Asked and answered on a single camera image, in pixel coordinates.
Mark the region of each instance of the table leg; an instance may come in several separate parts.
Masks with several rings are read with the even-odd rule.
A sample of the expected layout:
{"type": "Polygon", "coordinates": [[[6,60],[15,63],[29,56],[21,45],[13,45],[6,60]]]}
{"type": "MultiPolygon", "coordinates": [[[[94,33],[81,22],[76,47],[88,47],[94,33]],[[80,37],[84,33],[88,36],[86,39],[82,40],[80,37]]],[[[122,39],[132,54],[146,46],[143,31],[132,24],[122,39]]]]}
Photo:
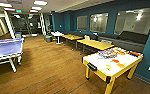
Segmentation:
{"type": "Polygon", "coordinates": [[[10,61],[10,64],[11,64],[11,67],[12,67],[13,71],[16,72],[16,68],[14,66],[14,63],[13,63],[12,59],[9,58],[9,61],[10,61]]]}
{"type": "Polygon", "coordinates": [[[57,41],[57,43],[56,44],[61,44],[60,42],[59,42],[59,36],[57,36],[58,37],[58,41],[57,41]]]}
{"type": "Polygon", "coordinates": [[[138,64],[134,65],[134,66],[130,69],[130,72],[129,72],[128,76],[127,76],[128,79],[131,79],[131,78],[132,78],[133,73],[134,73],[134,71],[135,71],[137,65],[138,65],[138,64]]]}
{"type": "Polygon", "coordinates": [[[83,53],[84,53],[84,50],[85,50],[85,45],[83,44],[83,53]]]}
{"type": "Polygon", "coordinates": [[[77,40],[76,40],[76,49],[77,49],[77,40]]]}
{"type": "Polygon", "coordinates": [[[67,44],[67,41],[68,41],[68,40],[66,39],[66,44],[67,44]]]}
{"type": "Polygon", "coordinates": [[[86,69],[86,79],[88,80],[90,76],[90,69],[87,67],[86,69]]]}
{"type": "Polygon", "coordinates": [[[109,84],[107,84],[105,94],[111,94],[114,82],[115,80],[112,80],[109,84]]]}
{"type": "Polygon", "coordinates": [[[18,57],[18,63],[21,65],[21,56],[18,57]]]}

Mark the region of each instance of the baseboard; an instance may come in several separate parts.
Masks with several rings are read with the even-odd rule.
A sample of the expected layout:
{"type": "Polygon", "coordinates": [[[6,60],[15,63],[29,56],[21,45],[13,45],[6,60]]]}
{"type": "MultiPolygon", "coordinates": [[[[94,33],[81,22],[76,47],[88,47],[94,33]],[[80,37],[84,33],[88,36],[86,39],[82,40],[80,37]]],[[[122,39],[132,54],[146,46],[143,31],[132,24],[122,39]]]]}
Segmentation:
{"type": "Polygon", "coordinates": [[[138,78],[138,79],[140,79],[140,80],[142,80],[142,81],[144,81],[144,82],[150,84],[150,80],[149,80],[149,79],[147,79],[147,78],[145,78],[145,77],[143,77],[143,76],[141,76],[141,75],[138,75],[138,74],[136,74],[136,73],[134,74],[134,76],[135,76],[136,78],[138,78]]]}

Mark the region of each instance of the ping pong table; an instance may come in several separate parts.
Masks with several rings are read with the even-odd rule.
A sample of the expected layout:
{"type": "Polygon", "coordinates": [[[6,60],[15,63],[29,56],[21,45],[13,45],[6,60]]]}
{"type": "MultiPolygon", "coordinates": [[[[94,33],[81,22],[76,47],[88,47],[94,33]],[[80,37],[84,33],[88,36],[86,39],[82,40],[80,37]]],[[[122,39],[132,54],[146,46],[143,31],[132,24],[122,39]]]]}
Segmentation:
{"type": "Polygon", "coordinates": [[[21,64],[23,42],[23,38],[0,40],[0,64],[9,62],[13,71],[16,72],[13,60],[17,58],[18,63],[21,64]]]}

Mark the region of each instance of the window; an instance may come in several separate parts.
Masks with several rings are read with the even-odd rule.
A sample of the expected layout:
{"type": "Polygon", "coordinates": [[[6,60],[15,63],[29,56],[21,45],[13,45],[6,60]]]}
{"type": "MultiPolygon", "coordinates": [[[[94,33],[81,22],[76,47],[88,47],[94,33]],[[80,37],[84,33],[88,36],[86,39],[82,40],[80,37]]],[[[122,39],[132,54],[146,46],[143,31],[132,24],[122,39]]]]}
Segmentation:
{"type": "Polygon", "coordinates": [[[77,17],[77,30],[87,30],[87,16],[77,17]]]}
{"type": "Polygon", "coordinates": [[[90,31],[103,32],[106,31],[108,13],[91,15],[90,31]]]}
{"type": "Polygon", "coordinates": [[[114,34],[130,31],[148,35],[150,30],[150,8],[118,12],[114,34]]]}

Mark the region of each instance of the air hockey table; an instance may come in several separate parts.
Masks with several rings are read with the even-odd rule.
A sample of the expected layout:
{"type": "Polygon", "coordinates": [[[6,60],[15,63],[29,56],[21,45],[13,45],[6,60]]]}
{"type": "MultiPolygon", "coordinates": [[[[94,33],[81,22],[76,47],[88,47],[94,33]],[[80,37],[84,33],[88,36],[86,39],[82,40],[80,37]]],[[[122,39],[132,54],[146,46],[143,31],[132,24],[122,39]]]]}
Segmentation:
{"type": "Polygon", "coordinates": [[[23,38],[0,40],[0,64],[9,62],[13,71],[16,72],[14,61],[17,58],[18,63],[21,64],[23,42],[23,38]]]}
{"type": "Polygon", "coordinates": [[[87,67],[86,79],[89,80],[90,70],[92,70],[97,76],[107,83],[105,94],[110,94],[115,79],[129,69],[130,71],[127,78],[131,79],[138,63],[142,60],[142,58],[143,54],[141,53],[132,51],[128,52],[126,50],[114,47],[85,56],[82,59],[82,63],[87,67]],[[113,51],[115,54],[109,54],[108,51],[113,51]]]}

